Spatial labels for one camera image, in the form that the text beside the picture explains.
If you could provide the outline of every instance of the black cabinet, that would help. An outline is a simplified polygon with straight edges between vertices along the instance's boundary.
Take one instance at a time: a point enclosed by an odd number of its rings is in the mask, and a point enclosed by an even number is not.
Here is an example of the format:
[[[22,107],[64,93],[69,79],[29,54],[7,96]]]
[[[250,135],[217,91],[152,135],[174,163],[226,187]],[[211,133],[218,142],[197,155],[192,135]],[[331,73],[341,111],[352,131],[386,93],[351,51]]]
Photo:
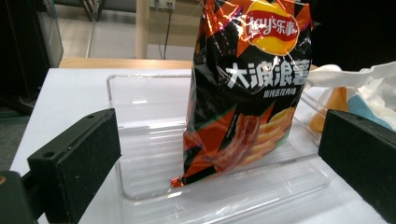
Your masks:
[[[37,94],[64,51],[51,0],[0,0],[0,29],[0,97],[8,104]]]

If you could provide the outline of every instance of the white plastic bag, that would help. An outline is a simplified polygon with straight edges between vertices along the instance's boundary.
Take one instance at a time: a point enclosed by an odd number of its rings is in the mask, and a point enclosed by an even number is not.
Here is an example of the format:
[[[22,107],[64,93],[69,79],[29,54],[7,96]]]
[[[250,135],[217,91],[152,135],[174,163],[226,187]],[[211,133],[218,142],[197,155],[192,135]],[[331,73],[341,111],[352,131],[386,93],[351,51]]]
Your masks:
[[[360,115],[396,132],[396,62],[359,72],[342,71],[333,64],[324,65],[310,72],[309,87],[328,88],[318,100],[322,108],[317,109],[319,112],[310,123],[314,131],[322,131],[327,109],[338,109]]]

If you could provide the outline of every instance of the lay's logo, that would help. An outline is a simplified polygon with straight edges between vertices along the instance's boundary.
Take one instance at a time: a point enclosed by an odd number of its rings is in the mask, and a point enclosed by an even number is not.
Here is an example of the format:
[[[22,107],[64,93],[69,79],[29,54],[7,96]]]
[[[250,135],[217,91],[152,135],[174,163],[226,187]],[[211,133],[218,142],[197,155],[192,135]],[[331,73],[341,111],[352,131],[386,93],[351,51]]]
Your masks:
[[[269,54],[285,56],[297,44],[297,21],[280,4],[253,3],[246,15],[247,40]]]

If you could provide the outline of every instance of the wall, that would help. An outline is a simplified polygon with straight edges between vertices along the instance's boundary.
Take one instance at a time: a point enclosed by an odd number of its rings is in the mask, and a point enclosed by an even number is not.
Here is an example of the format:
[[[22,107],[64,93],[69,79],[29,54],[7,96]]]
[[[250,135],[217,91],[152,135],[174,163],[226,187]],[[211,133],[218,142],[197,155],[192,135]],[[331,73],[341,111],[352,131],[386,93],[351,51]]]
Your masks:
[[[198,33],[198,25],[202,7],[196,0],[177,0],[176,8],[172,12],[171,25],[168,36],[168,46],[194,47]],[[165,43],[169,13],[159,8],[159,22],[157,23],[157,11],[154,7],[149,10],[148,43],[161,45]]]

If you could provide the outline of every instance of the black foam pad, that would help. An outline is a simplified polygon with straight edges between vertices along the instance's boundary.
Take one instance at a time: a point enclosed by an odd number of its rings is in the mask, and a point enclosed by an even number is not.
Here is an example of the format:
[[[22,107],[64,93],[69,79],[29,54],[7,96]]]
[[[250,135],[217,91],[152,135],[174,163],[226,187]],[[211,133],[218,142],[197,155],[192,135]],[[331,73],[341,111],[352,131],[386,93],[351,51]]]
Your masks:
[[[329,110],[319,156],[389,223],[396,223],[396,133]]]
[[[114,109],[79,120],[28,158],[50,223],[78,223],[120,157]]]

